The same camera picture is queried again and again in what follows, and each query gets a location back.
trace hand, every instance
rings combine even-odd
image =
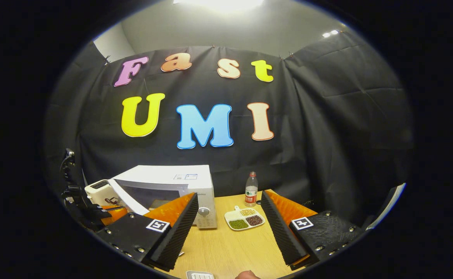
[[[257,277],[252,271],[247,270],[239,273],[239,275],[235,277],[235,279],[261,279],[261,278]]]

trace wooden table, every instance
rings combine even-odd
[[[246,208],[243,201],[244,195],[214,198],[218,228],[199,230],[192,226],[175,269],[157,270],[182,279],[187,278],[188,270],[210,272],[215,279],[234,279],[244,270],[252,270],[261,279],[274,279],[300,270],[292,271],[285,265],[260,205],[253,209],[264,217],[264,224],[241,231],[230,229],[224,215],[235,210],[235,205]]]

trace bottle label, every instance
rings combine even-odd
[[[246,203],[255,203],[257,198],[257,189],[249,191],[246,189]]]

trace yellow letter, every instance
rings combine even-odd
[[[266,64],[265,60],[257,60],[251,62],[256,69],[256,77],[259,78],[260,81],[265,81],[267,83],[273,81],[273,76],[268,75],[268,70],[272,69],[271,65]]]
[[[189,69],[192,66],[190,54],[175,53],[166,57],[166,62],[161,65],[161,71],[174,71],[176,69]]]
[[[271,140],[275,134],[270,131],[268,115],[266,113],[270,106],[266,103],[250,103],[247,108],[252,111],[254,119],[254,133],[252,139],[255,141]]]
[[[127,136],[147,136],[152,133],[157,126],[159,117],[159,104],[164,99],[163,93],[155,93],[147,96],[149,101],[149,115],[147,122],[142,125],[135,123],[135,113],[137,104],[142,101],[141,97],[129,97],[123,100],[123,115],[121,116],[121,129]]]
[[[238,78],[240,76],[239,62],[231,59],[218,60],[219,68],[216,70],[218,74],[224,78]]]

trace ceiling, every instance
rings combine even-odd
[[[237,0],[236,7],[249,1],[261,0]],[[323,11],[295,0],[263,0],[257,7],[233,12],[173,2],[160,1],[124,19],[95,40],[97,48],[111,55],[110,62],[158,49],[210,45],[286,58],[324,39],[324,33],[347,30]]]

